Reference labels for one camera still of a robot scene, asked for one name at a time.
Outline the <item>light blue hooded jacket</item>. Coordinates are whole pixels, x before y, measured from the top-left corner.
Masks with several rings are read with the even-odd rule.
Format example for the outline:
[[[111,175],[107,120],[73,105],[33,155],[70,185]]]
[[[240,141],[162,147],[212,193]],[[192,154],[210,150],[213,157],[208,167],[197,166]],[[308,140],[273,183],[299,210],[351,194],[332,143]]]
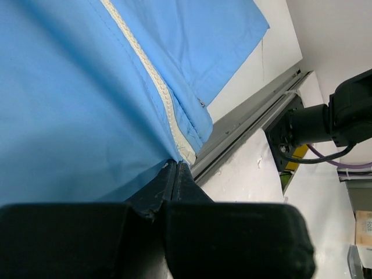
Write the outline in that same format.
[[[2,1],[1,204],[124,201],[193,164],[254,1]]]

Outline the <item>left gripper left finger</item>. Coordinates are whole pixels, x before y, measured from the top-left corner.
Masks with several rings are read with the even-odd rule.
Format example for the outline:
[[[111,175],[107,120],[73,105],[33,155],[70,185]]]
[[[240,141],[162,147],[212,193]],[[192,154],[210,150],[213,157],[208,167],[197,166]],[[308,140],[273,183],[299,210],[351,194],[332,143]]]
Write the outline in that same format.
[[[177,174],[177,162],[168,160],[157,176],[125,203],[144,219],[154,221],[164,201],[171,200],[174,180]]]

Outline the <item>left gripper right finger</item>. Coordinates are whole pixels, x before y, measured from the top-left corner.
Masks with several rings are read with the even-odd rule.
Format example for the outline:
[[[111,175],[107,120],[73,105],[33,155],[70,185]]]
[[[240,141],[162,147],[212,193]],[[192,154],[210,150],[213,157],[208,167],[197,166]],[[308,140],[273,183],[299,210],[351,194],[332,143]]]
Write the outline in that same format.
[[[183,162],[177,163],[171,200],[190,203],[213,202],[208,194],[194,181],[189,166]]]

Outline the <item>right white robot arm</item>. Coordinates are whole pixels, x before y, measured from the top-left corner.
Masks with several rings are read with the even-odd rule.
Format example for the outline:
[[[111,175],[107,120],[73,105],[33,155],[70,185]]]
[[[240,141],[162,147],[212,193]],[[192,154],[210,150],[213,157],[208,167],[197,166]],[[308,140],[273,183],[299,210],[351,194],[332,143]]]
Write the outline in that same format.
[[[288,163],[327,162],[345,169],[336,160],[371,138],[371,70],[341,83],[328,104],[306,108],[295,94],[264,132],[278,171],[284,171]],[[343,150],[327,156],[314,150],[315,159],[293,156],[296,148],[321,142],[333,142]]]

